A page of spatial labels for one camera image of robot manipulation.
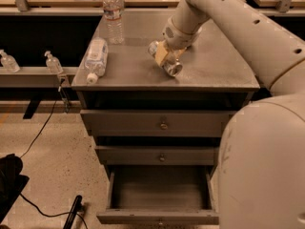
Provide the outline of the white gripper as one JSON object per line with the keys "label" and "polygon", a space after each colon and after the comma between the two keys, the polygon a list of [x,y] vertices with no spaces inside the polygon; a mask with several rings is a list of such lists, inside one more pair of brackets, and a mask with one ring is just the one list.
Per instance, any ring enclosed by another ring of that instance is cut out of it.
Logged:
{"label": "white gripper", "polygon": [[179,30],[173,23],[173,19],[170,17],[162,31],[164,40],[159,41],[156,46],[155,62],[158,66],[162,66],[165,58],[168,55],[168,47],[173,52],[174,58],[179,59],[185,52],[186,48],[190,47],[193,42],[199,37],[202,32],[202,28],[199,28],[196,33],[187,34]]}

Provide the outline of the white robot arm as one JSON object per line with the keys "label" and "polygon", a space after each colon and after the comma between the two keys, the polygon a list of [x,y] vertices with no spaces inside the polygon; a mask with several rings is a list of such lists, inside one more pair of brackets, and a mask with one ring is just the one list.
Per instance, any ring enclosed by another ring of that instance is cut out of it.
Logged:
{"label": "white robot arm", "polygon": [[304,229],[304,42],[241,0],[180,0],[171,50],[212,19],[269,90],[227,124],[219,149],[220,229]]}

